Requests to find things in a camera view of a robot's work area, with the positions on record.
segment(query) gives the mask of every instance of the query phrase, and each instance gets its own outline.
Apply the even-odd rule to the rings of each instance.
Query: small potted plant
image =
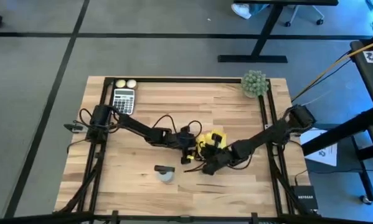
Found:
[[[255,98],[264,95],[268,91],[266,74],[261,71],[250,70],[242,78],[242,90],[247,97]]]

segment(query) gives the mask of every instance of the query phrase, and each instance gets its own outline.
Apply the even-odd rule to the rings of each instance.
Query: succulent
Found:
[[[242,78],[244,94],[251,98],[264,95],[268,90],[269,84],[265,76],[266,74],[262,74],[261,71],[248,71]]]

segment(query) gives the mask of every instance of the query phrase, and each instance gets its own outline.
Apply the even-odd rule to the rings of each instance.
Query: calculator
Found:
[[[127,88],[118,88],[114,90],[113,106],[120,113],[131,115],[134,110],[135,91]]]

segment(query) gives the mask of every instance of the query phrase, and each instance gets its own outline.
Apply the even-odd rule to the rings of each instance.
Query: chair wheel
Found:
[[[323,19],[318,19],[318,21],[316,21],[316,25],[322,25],[323,24]]]
[[[372,204],[372,202],[367,198],[366,195],[360,196],[359,200],[361,200],[361,202],[366,204],[366,205],[371,205]]]

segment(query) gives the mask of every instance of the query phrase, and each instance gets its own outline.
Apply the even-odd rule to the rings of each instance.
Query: shoe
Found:
[[[234,13],[243,19],[249,19],[251,17],[250,6],[248,4],[232,4],[230,7]]]

